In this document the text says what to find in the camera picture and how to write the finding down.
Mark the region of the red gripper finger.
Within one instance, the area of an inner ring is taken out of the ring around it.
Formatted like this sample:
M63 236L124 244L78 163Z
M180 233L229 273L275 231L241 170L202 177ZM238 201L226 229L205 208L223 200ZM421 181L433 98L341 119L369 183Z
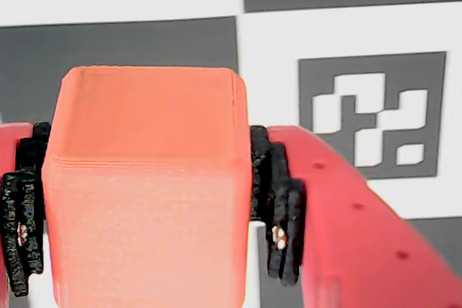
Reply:
M461 279L329 145L298 126L252 126L250 139L266 268L306 307L461 305Z
M43 123L1 124L1 306L27 296L43 272L45 207L41 170L51 132Z

